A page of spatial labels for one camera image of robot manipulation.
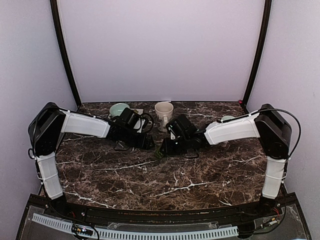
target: brown marble surface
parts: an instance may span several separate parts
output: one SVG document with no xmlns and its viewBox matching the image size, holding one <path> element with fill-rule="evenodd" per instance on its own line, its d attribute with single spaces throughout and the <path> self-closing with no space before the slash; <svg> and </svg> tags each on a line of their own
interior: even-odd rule
<svg viewBox="0 0 320 240">
<path fill-rule="evenodd" d="M 197 126 L 240 116 L 236 102 L 173 102 Z M 107 117 L 113 103 L 85 103 L 82 113 Z M 130 102 L 156 117 L 155 102 Z M 152 132 L 161 145 L 168 133 Z M 195 210 L 258 201 L 267 159 L 257 139 L 203 149 L 199 158 L 157 159 L 155 150 L 114 151 L 110 140 L 66 134 L 56 161 L 68 202 L 125 210 Z"/>
</svg>

